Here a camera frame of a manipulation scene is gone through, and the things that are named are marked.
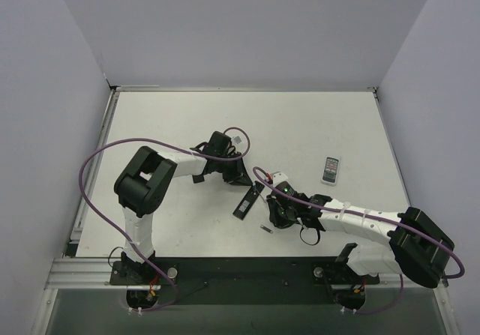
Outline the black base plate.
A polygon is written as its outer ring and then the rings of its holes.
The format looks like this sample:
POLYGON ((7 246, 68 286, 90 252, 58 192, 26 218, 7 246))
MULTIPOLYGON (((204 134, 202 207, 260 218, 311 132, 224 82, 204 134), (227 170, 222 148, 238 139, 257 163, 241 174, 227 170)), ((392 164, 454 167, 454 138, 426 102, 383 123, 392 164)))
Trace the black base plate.
POLYGON ((134 270, 116 261, 109 282, 129 289, 131 300, 152 289, 159 302, 177 295, 185 305, 331 304, 335 292, 380 282, 350 270, 344 256, 156 258, 153 263, 134 270), (167 276, 158 276, 155 267, 167 276))

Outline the white remote control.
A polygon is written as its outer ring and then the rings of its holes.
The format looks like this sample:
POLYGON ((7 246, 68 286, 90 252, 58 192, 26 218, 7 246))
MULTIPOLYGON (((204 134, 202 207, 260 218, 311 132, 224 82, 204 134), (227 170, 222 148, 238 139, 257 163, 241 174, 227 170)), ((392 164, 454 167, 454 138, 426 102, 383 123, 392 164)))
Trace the white remote control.
POLYGON ((335 186, 338 182, 341 158, 338 156, 326 156, 322 171, 321 182, 329 186, 335 186))

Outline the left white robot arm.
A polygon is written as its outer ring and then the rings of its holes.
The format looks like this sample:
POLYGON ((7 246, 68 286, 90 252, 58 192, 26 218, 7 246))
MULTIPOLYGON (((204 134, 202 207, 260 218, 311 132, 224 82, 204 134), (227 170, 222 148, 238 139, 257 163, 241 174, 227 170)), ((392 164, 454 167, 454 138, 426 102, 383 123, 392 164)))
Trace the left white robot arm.
POLYGON ((153 213, 164 200, 172 179, 191 176, 195 184, 205 176, 219 173, 225 183, 252 186, 234 140, 215 131, 209 141, 183 153, 159 153, 148 146, 140 147, 114 184, 114 192, 122 206, 125 242, 121 263, 136 283, 147 283, 154 274, 155 250, 152 244, 153 213))

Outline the black remote control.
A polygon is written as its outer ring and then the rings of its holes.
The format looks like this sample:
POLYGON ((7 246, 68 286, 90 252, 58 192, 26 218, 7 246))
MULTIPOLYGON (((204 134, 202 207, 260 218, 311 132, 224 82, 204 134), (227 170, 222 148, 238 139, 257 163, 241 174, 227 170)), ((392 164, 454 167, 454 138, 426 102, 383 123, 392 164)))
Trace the black remote control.
POLYGON ((232 215, 239 220, 246 218, 248 212, 253 207, 255 201, 260 196, 261 192, 264 189, 264 185, 258 181, 255 181, 250 189, 246 192, 238 206, 235 208, 232 215))

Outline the AAA battery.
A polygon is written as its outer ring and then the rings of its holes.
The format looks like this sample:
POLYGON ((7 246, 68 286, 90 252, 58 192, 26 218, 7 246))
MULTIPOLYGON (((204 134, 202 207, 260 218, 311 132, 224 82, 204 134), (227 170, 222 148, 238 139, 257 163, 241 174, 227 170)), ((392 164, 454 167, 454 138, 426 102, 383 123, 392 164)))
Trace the AAA battery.
POLYGON ((269 234, 273 234, 273 230, 271 230, 270 228, 264 226, 264 225, 260 225, 259 226, 263 231, 265 232, 268 232, 269 234))

